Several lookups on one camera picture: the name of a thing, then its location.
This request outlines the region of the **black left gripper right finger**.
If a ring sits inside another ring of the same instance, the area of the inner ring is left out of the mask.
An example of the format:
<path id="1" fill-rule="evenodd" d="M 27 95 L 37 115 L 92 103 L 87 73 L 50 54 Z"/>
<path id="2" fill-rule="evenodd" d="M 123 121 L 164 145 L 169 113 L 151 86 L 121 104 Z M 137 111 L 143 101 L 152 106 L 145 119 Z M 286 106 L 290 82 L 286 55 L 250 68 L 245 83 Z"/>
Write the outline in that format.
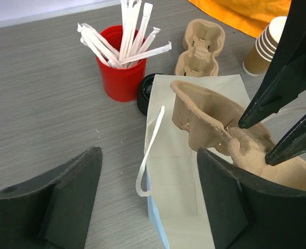
<path id="1" fill-rule="evenodd" d="M 197 165 L 216 248 L 306 248 L 306 191 L 199 149 Z"/>

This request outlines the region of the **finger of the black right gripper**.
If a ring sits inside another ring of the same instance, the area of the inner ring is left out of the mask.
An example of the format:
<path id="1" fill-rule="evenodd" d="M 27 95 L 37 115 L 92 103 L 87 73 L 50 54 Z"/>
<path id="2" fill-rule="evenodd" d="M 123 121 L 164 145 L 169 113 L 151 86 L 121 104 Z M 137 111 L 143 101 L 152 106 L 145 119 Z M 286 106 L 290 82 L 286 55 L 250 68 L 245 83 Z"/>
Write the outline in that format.
<path id="1" fill-rule="evenodd" d="M 292 1 L 276 53 L 264 79 L 240 118 L 250 128 L 306 90 L 306 1 Z"/>
<path id="2" fill-rule="evenodd" d="M 265 156 L 266 163 L 275 166 L 306 153 L 306 114 L 280 139 Z"/>

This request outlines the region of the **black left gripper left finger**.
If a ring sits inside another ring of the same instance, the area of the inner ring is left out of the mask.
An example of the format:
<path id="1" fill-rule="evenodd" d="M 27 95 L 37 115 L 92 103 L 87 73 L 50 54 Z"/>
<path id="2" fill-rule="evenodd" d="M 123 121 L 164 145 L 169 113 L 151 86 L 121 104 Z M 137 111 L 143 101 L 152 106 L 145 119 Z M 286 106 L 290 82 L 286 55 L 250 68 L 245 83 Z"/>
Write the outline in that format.
<path id="1" fill-rule="evenodd" d="M 102 150 L 0 190 L 0 248 L 84 248 Z"/>

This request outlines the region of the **light blue paper bag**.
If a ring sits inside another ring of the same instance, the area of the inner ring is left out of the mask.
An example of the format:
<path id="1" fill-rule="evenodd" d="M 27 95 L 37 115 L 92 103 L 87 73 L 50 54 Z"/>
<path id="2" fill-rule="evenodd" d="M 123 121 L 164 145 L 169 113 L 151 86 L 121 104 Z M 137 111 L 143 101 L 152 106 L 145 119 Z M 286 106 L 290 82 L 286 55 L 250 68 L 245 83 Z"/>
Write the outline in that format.
<path id="1" fill-rule="evenodd" d="M 156 75 L 150 94 L 145 156 L 136 191 L 147 197 L 149 218 L 166 248 L 216 248 L 199 177 L 198 151 L 189 147 L 189 133 L 172 121 L 176 94 L 170 84 L 176 80 L 215 91 L 244 109 L 249 97 L 239 75 L 201 78 Z M 234 165 L 231 157 L 212 147 L 206 150 Z"/>

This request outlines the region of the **cardboard cup carrier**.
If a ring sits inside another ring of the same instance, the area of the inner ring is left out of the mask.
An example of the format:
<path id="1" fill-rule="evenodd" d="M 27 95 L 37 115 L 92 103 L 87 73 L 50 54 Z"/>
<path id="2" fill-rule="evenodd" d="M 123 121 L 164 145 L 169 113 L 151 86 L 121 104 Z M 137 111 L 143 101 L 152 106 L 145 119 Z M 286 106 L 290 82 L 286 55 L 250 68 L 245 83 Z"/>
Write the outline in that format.
<path id="1" fill-rule="evenodd" d="M 176 80 L 173 123 L 189 133 L 189 147 L 214 148 L 231 157 L 233 164 L 271 182 L 306 191 L 306 161 L 294 157 L 276 166 L 266 164 L 265 156 L 275 143 L 267 127 L 258 123 L 241 129 L 238 121 L 244 108 L 207 88 Z"/>

